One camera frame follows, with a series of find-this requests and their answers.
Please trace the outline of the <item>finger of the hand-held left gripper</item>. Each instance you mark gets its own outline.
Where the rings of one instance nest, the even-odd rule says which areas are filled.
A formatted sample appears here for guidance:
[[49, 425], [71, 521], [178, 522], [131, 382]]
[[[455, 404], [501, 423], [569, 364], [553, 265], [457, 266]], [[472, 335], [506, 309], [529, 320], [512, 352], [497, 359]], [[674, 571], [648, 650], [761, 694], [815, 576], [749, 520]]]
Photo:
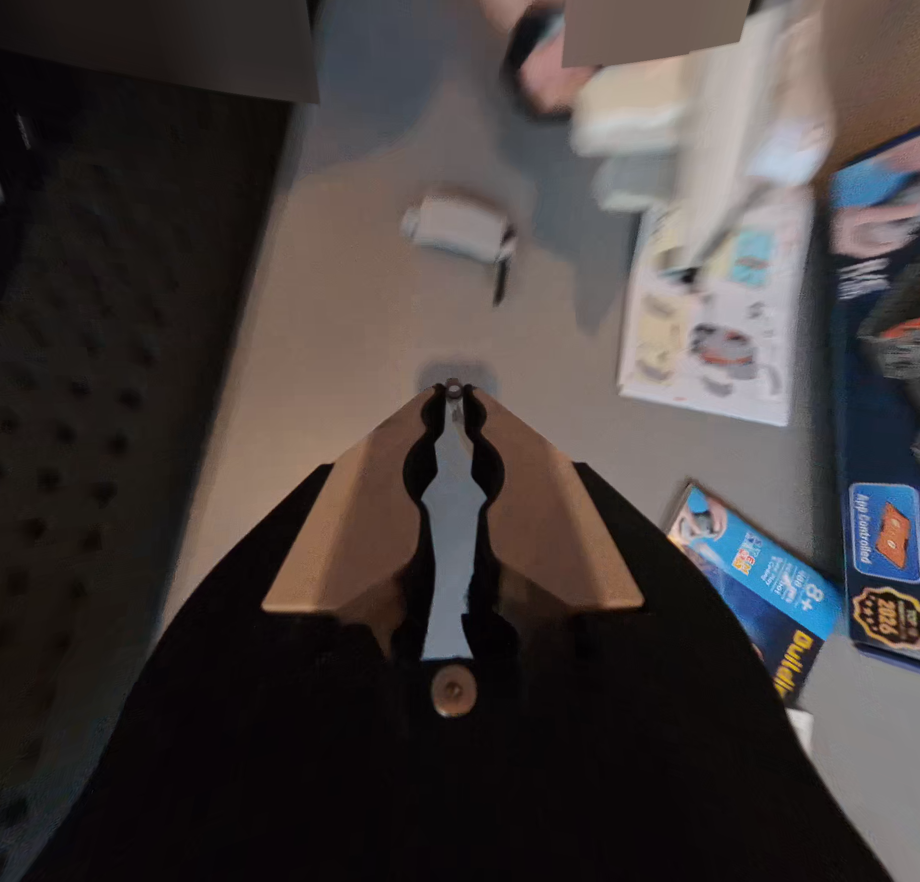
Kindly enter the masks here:
[[790, 186], [763, 177], [755, 177], [748, 182], [740, 197], [733, 201], [719, 219], [705, 243], [694, 251], [692, 258], [679, 266], [679, 281], [695, 282], [707, 262], [718, 255], [733, 236], [741, 238], [747, 234], [756, 238], [764, 237], [768, 242], [764, 246], [755, 247], [756, 255], [771, 254], [776, 236], [776, 207], [788, 198], [790, 191]]

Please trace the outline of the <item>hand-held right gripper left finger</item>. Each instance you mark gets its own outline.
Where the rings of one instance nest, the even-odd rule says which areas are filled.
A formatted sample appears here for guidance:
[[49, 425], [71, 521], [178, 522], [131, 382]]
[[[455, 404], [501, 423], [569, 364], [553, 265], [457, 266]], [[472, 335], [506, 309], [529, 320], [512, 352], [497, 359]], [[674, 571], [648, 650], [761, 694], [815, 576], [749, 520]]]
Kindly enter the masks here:
[[399, 584], [422, 534], [419, 502], [404, 466], [429, 432], [423, 410], [441, 403], [431, 386], [388, 416], [333, 463], [293, 540], [262, 611], [324, 615], [368, 627], [385, 657], [407, 615]]

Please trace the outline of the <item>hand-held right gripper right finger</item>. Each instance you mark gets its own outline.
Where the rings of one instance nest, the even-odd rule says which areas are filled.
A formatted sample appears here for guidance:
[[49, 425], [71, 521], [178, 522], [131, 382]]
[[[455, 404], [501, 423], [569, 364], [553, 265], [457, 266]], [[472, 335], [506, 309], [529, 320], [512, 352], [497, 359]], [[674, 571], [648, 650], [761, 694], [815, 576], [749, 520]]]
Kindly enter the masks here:
[[518, 654], [548, 624], [637, 612], [643, 593], [574, 462], [489, 393], [466, 385], [477, 511], [466, 592], [473, 654]]

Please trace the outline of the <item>pale grey curved panel piece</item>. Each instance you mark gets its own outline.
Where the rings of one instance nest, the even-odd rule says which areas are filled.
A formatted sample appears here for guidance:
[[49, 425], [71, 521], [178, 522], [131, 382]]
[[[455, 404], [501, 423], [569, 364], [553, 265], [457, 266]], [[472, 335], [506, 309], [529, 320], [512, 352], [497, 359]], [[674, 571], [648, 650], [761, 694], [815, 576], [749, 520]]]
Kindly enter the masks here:
[[503, 210], [480, 198], [439, 188], [406, 209], [399, 231], [412, 244], [484, 265], [510, 259], [518, 240]]

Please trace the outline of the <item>black axle pin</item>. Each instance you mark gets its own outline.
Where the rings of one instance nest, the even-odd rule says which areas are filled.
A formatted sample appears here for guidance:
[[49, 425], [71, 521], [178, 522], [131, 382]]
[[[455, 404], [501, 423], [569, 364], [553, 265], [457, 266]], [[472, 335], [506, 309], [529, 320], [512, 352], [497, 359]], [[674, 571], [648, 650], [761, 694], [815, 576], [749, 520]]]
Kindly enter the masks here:
[[515, 236], [509, 237], [500, 246], [495, 262], [496, 274], [492, 295], [493, 307], [498, 307], [505, 298], [512, 258], [515, 254], [516, 246], [517, 239]]

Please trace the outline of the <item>person's left hand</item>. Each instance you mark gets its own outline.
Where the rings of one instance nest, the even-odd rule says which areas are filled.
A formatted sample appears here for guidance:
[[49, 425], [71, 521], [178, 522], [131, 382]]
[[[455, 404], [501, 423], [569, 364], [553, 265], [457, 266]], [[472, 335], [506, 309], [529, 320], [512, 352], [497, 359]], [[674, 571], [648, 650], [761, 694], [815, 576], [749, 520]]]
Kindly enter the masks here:
[[512, 27], [500, 65], [500, 81], [514, 105], [535, 121], [570, 119], [581, 90], [600, 65], [563, 62], [566, 23], [560, 5], [531, 4]]

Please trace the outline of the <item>open instruction manual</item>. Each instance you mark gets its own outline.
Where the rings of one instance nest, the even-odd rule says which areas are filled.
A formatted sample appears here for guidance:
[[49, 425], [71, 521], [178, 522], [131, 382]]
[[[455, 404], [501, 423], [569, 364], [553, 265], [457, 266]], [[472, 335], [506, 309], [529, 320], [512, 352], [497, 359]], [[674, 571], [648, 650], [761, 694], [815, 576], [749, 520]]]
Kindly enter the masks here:
[[813, 218], [810, 186], [772, 189], [702, 264], [671, 268], [662, 263], [677, 211], [649, 210], [627, 285], [618, 392], [788, 426]]

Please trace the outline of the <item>blue booklet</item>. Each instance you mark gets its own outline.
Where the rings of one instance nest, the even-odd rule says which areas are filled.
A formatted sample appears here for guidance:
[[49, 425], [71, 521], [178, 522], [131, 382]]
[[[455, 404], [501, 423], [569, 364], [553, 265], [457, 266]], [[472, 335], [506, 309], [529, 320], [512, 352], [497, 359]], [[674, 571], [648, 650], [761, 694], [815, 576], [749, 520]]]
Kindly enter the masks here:
[[843, 616], [842, 591], [694, 481], [667, 535], [742, 625], [784, 704], [796, 707]]

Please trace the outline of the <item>blue building kit box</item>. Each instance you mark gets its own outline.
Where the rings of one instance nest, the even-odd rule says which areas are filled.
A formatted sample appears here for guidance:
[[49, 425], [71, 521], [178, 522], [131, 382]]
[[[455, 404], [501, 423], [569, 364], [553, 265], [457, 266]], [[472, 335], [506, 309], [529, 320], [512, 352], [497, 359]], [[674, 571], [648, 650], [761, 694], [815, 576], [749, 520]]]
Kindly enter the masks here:
[[919, 668], [919, 130], [834, 173], [827, 221], [846, 633]]

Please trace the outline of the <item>black studded mat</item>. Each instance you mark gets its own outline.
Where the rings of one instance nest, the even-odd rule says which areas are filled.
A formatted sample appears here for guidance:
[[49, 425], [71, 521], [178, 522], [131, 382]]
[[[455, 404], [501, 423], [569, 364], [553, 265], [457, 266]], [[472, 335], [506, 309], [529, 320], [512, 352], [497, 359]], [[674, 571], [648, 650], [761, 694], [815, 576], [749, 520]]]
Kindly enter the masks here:
[[2, 275], [2, 861], [152, 642], [293, 105], [11, 60], [37, 171]]

